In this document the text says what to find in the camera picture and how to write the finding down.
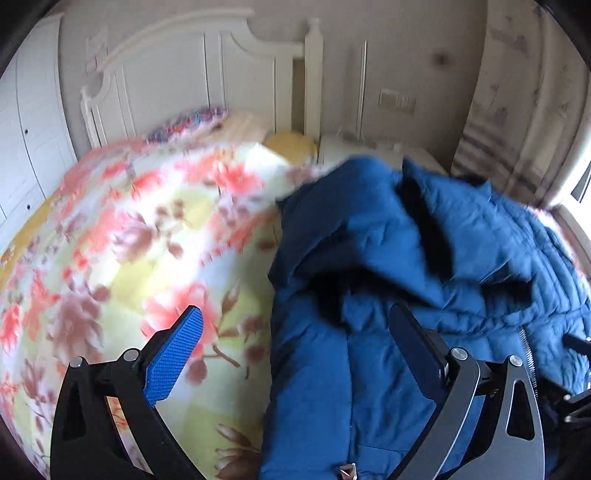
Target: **yellow pillow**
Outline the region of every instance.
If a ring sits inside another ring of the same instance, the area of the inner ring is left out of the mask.
[[[318,148],[314,140],[297,132],[280,132],[263,144],[292,165],[316,163],[318,158]]]

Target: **floral blanket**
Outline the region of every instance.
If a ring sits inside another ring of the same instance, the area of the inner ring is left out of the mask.
[[[158,411],[206,478],[256,479],[268,403],[275,200],[315,175],[259,144],[127,142],[65,176],[0,263],[0,414],[49,477],[66,366],[116,359],[201,308],[201,341]],[[148,469],[117,401],[116,425]]]

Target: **blue gripper pad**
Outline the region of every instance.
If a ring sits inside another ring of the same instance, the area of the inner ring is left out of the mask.
[[[146,367],[144,395],[151,407],[168,397],[203,333],[203,315],[192,308]]]

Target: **white wardrobe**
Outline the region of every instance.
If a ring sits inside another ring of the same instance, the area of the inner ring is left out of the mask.
[[[61,18],[41,20],[0,78],[0,255],[76,163],[61,102]]]

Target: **blue down jacket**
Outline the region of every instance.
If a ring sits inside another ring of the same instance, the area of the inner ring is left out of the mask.
[[[335,480],[349,462],[385,479],[398,465],[434,403],[388,332],[395,301],[479,359],[525,359],[524,331],[535,373],[583,390],[588,363],[562,336],[591,335],[586,289],[558,237],[489,184],[354,158],[280,208],[260,480]]]

